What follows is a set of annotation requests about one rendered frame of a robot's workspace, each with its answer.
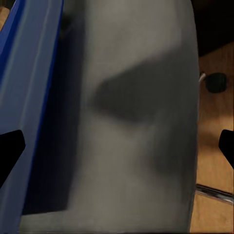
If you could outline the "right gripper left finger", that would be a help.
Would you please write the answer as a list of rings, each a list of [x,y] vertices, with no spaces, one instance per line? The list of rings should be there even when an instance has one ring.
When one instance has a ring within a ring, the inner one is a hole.
[[[25,141],[21,130],[0,135],[0,188],[24,149]]]

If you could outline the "swivel chair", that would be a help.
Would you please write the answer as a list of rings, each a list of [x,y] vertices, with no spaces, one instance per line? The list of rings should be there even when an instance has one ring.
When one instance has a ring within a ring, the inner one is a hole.
[[[0,0],[9,10],[15,0]],[[192,0],[64,0],[18,234],[189,234],[199,71]]]

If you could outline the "folder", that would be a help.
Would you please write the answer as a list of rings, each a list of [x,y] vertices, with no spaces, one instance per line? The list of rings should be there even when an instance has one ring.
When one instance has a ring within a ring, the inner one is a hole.
[[[18,234],[52,80],[64,0],[15,0],[0,29],[0,135],[25,148],[0,188],[0,234]]]

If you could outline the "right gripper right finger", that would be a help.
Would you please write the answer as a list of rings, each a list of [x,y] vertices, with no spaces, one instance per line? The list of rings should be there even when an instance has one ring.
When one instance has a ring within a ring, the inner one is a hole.
[[[234,169],[234,132],[223,130],[218,146]]]

